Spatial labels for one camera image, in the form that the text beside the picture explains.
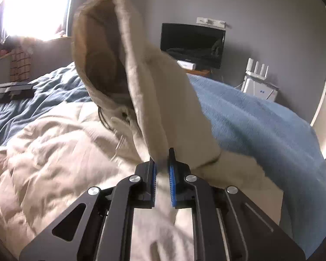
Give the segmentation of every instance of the television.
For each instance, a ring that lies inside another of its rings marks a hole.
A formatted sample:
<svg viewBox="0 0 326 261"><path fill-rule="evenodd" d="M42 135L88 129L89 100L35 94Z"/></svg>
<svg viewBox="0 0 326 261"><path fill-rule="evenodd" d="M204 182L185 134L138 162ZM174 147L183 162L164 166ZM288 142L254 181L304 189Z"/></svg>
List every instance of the television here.
<svg viewBox="0 0 326 261"><path fill-rule="evenodd" d="M219 69L225 33L206 26L163 23L161 50L176 60L196 64L196 69Z"/></svg>

